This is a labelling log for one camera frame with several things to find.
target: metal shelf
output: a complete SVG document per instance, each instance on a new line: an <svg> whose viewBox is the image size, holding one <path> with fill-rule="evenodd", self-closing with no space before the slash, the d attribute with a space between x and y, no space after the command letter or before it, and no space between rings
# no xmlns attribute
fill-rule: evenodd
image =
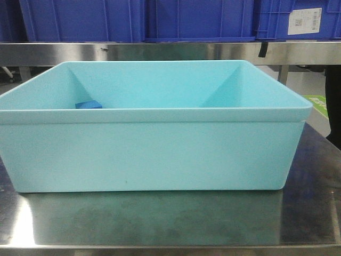
<svg viewBox="0 0 341 256"><path fill-rule="evenodd" d="M267 46L265 57L259 57ZM0 43L0 66L64 61L248 60L255 65L341 64L341 41L249 43Z"/></svg>

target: light blue plastic tub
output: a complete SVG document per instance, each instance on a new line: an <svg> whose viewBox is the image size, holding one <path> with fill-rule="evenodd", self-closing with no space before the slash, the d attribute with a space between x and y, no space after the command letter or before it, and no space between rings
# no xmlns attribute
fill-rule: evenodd
<svg viewBox="0 0 341 256"><path fill-rule="evenodd" d="M0 155L24 193L280 189L311 108L246 61L66 62L0 96Z"/></svg>

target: green sign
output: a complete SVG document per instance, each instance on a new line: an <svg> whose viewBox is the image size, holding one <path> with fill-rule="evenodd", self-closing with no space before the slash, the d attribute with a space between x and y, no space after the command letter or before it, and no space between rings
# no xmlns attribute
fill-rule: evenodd
<svg viewBox="0 0 341 256"><path fill-rule="evenodd" d="M321 95L305 95L308 101L313 103L314 109L320 112L325 118L328 118L326 98Z"/></svg>

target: white label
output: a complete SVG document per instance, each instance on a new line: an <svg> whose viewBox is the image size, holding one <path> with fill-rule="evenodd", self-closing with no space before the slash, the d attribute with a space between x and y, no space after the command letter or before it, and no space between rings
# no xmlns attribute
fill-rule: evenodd
<svg viewBox="0 0 341 256"><path fill-rule="evenodd" d="M288 35L320 32L322 8L293 10L289 16Z"/></svg>

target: barcode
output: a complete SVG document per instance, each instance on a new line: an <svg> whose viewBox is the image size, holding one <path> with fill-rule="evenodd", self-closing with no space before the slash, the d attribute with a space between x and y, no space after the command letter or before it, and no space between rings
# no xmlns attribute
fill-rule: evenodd
<svg viewBox="0 0 341 256"><path fill-rule="evenodd" d="M319 14L318 12L314 12L312 30L317 30L317 25L318 25L318 14Z"/></svg>
<svg viewBox="0 0 341 256"><path fill-rule="evenodd" d="M302 19L296 19L295 20L295 27L301 27L302 26Z"/></svg>

